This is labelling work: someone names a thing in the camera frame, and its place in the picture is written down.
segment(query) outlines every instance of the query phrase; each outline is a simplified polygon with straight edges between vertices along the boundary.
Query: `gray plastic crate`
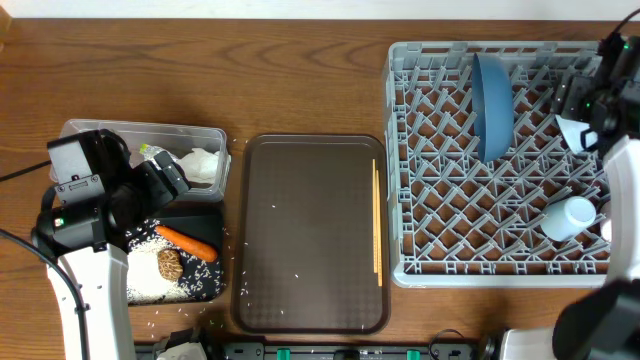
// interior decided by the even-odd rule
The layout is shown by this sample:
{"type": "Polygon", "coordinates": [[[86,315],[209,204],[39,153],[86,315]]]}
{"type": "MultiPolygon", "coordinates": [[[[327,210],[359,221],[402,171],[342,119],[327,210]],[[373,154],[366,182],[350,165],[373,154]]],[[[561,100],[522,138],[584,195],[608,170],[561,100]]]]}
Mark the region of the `gray plastic crate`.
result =
{"type": "Polygon", "coordinates": [[[596,223],[564,243],[538,226],[552,202],[609,199],[595,154],[574,155],[549,114],[563,76],[592,73],[595,42],[409,42],[383,72],[393,279],[402,287],[590,287],[610,244],[596,223]],[[500,159],[478,160],[471,64],[495,53],[513,86],[515,131],[500,159]]]}

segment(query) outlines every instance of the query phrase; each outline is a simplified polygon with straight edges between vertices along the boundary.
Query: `carrot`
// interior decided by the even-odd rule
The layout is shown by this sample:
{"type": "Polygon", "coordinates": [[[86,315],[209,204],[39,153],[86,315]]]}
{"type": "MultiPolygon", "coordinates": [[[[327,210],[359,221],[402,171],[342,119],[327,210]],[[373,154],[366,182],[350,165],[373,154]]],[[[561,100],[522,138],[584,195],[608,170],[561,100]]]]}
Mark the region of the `carrot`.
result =
{"type": "Polygon", "coordinates": [[[182,250],[201,260],[212,262],[218,258],[218,252],[213,247],[192,237],[183,235],[171,228],[158,225],[156,226],[156,232],[182,250]]]}

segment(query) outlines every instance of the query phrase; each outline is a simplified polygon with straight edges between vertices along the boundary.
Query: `wood grain surface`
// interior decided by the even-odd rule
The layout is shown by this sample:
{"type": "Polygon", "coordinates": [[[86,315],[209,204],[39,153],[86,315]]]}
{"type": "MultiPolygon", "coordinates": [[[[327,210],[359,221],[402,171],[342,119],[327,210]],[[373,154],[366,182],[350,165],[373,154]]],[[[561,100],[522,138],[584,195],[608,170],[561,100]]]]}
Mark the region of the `wood grain surface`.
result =
{"type": "MultiPolygon", "coordinates": [[[[225,197],[230,229],[225,241],[233,249],[245,141],[263,133],[370,134],[382,141],[380,78],[392,43],[597,40],[612,27],[586,22],[18,19],[0,53],[0,174],[46,160],[46,142],[70,118],[218,127],[226,131],[234,157],[225,197]]],[[[0,227],[28,236],[50,184],[47,172],[0,184],[0,227]]],[[[223,256],[230,258],[226,247],[223,256]]],[[[231,262],[226,274],[232,267],[231,262]]],[[[504,326],[552,325],[563,307],[587,292],[392,285],[391,320],[377,335],[267,340],[424,344],[443,328],[477,339],[504,326]]],[[[227,290],[211,304],[130,308],[135,339],[155,341],[196,324],[221,339],[233,337],[239,331],[231,324],[229,300],[227,290]]],[[[58,308],[44,265],[3,240],[0,348],[2,359],[64,358],[58,308]]]]}

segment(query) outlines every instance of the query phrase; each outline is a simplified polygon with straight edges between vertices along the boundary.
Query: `blue plate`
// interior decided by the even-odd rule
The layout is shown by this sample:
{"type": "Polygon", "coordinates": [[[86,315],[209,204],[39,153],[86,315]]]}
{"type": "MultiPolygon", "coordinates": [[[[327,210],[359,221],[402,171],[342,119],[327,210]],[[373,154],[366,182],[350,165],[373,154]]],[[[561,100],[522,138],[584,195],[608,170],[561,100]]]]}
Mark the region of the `blue plate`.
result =
{"type": "Polygon", "coordinates": [[[504,155],[513,139],[511,81],[499,57],[475,54],[471,71],[471,100],[477,118],[473,125],[480,138],[478,156],[489,162],[504,155]]]}

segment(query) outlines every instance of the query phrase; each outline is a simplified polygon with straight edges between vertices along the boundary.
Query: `brown tray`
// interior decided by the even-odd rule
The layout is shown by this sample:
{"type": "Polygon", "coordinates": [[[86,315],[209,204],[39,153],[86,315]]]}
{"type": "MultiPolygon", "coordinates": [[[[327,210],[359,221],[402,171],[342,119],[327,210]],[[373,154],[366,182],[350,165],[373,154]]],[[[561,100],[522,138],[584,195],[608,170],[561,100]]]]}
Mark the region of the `brown tray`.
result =
{"type": "Polygon", "coordinates": [[[390,315],[386,207],[382,286],[373,269],[369,136],[262,135],[245,152],[231,312],[251,333],[371,334],[390,315]]]}

